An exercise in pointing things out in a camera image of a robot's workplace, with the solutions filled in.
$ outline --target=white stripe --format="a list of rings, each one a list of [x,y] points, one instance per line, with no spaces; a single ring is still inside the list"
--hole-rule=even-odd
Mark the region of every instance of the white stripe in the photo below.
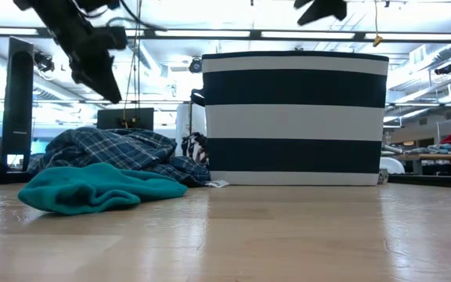
[[[208,138],[382,140],[382,108],[212,105],[206,112]]]
[[[325,56],[251,56],[203,60],[203,73],[246,70],[329,70],[387,75],[388,62]]]
[[[375,186],[378,173],[210,172],[211,180],[233,185]]]

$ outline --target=crumpled fabric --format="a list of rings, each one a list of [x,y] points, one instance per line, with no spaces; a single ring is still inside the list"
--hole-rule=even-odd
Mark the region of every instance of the crumpled fabric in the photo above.
[[[70,129],[52,140],[44,154],[31,156],[27,171],[37,175],[46,168],[104,162],[119,169],[156,172],[189,187],[210,181],[205,165],[189,157],[173,157],[176,147],[176,142],[150,130]]]

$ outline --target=navy stripe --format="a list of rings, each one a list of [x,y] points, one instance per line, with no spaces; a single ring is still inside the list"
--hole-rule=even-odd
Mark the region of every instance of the navy stripe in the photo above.
[[[380,107],[387,76],[331,70],[235,70],[203,74],[207,105]]]
[[[222,54],[205,54],[203,59],[224,59],[224,58],[239,58],[252,56],[325,56],[333,58],[351,58],[351,59],[366,59],[366,60],[380,60],[388,62],[389,58],[386,56],[377,56],[361,53],[346,53],[346,52],[320,52],[320,51],[257,51],[257,52],[228,52]]]
[[[211,171],[378,173],[381,141],[208,139],[208,153]]]

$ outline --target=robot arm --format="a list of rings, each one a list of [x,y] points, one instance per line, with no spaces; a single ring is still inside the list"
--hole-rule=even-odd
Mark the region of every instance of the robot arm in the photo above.
[[[294,7],[299,9],[312,1],[296,0]],[[87,20],[87,15],[81,11],[83,9],[90,13],[105,5],[109,9],[116,9],[120,5],[120,0],[13,0],[13,2],[23,11],[32,8],[38,14],[55,42],[69,57],[72,78],[76,83],[88,86],[112,103],[121,101],[121,93],[112,71],[114,58],[109,55],[109,50],[126,48],[128,40],[124,28],[95,28]],[[314,0],[298,24],[308,24],[326,16],[335,16],[343,20],[346,12],[346,3],[343,0]]]

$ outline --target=wooden floor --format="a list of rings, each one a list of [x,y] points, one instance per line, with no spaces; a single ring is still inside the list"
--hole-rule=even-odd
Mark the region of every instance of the wooden floor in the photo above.
[[[0,281],[451,281],[451,189],[191,189],[60,217],[0,186]]]

